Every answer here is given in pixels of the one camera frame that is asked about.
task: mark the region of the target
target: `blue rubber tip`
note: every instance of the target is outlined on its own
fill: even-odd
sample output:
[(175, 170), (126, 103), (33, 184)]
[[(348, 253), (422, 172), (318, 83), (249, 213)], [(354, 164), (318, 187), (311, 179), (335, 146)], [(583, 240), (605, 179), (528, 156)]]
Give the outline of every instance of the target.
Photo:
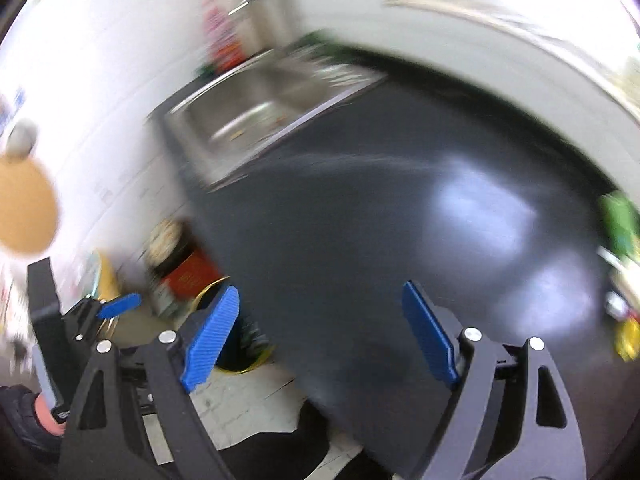
[(428, 302), (412, 282), (402, 288), (402, 311), (422, 350), (431, 375), (452, 388), (460, 380), (454, 347)]
[(111, 319), (112, 317), (119, 316), (127, 310), (136, 308), (142, 302), (142, 298), (136, 292), (133, 294), (127, 294), (126, 296), (120, 296), (115, 300), (105, 303), (104, 307), (98, 312), (99, 319)]
[(187, 393), (191, 393), (209, 377), (239, 312), (238, 290), (230, 286), (185, 352), (184, 371), (180, 381)]

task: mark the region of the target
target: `stainless steel sink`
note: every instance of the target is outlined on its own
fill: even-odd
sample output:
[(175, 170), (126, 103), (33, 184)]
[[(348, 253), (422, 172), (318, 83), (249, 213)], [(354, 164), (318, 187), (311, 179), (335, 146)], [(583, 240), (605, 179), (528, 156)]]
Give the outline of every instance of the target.
[(194, 92), (165, 120), (202, 183), (216, 186), (305, 121), (382, 77), (270, 50)]

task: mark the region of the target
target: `wall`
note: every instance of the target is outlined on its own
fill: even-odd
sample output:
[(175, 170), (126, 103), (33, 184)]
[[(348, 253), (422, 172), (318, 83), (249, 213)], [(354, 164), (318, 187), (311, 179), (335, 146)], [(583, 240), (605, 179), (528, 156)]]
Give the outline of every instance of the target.
[(35, 156), (62, 216), (50, 249), (17, 258), (20, 270), (48, 255), (60, 278), (78, 251), (97, 248), (121, 277), (143, 283), (149, 231), (186, 212), (145, 120), (203, 61), (203, 1), (31, 0), (23, 9), (0, 48), (0, 91), (25, 90), (21, 115), (40, 128)]
[(435, 67), (485, 88), (546, 123), (640, 205), (640, 115), (579, 60), (535, 38), (450, 9), (382, 0), (296, 0), (306, 31)]

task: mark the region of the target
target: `countertop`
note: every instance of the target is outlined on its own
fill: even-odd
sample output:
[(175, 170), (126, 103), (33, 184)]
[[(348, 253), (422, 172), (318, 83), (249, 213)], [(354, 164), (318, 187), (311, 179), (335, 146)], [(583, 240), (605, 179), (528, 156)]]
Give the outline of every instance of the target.
[[(602, 308), (610, 183), (484, 92), (379, 56), (389, 78), (295, 131), (215, 192), (159, 123), (210, 254), (316, 404), (410, 476), (449, 393), (402, 316), (421, 283), (492, 340), (548, 345), (594, 475), (638, 413), (638, 364)], [(161, 117), (202, 80), (168, 99)]]

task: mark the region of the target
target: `metal screw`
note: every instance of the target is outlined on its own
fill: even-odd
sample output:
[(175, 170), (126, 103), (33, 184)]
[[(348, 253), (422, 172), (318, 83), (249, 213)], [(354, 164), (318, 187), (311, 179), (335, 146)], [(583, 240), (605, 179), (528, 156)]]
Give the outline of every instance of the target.
[(477, 328), (470, 326), (469, 328), (465, 328), (465, 337), (469, 339), (469, 341), (478, 342), (482, 339), (482, 332), (480, 332)]
[(161, 332), (158, 336), (160, 342), (164, 344), (173, 343), (176, 338), (177, 335), (173, 330), (164, 330), (164, 332)]
[(539, 337), (532, 337), (529, 339), (529, 346), (534, 350), (540, 352), (545, 347), (545, 342)]
[(109, 350), (111, 350), (111, 341), (109, 341), (108, 339), (103, 339), (96, 345), (95, 349), (100, 354), (106, 354)]

